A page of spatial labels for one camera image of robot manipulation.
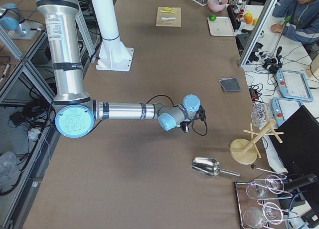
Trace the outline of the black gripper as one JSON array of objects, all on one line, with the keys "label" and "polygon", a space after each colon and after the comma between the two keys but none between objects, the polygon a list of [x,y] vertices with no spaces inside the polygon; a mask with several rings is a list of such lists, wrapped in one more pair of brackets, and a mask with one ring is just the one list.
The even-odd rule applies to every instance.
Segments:
[{"label": "black gripper", "polygon": [[198,131],[196,131],[194,128],[194,122],[196,120],[200,120],[201,122],[204,123],[204,125],[206,125],[206,114],[202,106],[199,107],[198,111],[195,113],[195,115],[192,118],[188,118],[181,122],[180,124],[181,130],[185,133],[188,133],[190,131],[189,128],[191,127],[195,133],[198,133]]}]

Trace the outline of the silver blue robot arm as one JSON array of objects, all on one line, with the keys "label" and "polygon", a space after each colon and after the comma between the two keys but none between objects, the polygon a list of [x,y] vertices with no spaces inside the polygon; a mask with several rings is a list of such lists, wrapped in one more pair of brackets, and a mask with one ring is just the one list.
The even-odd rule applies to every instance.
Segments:
[{"label": "silver blue robot arm", "polygon": [[[91,0],[102,37],[98,70],[129,71],[134,50],[120,40],[113,0]],[[78,0],[36,0],[43,14],[52,57],[57,93],[52,105],[55,126],[65,137],[80,138],[109,119],[157,119],[168,131],[188,132],[196,120],[205,121],[200,99],[193,94],[170,107],[162,103],[115,103],[92,99],[85,91],[83,66],[77,48]]]}]

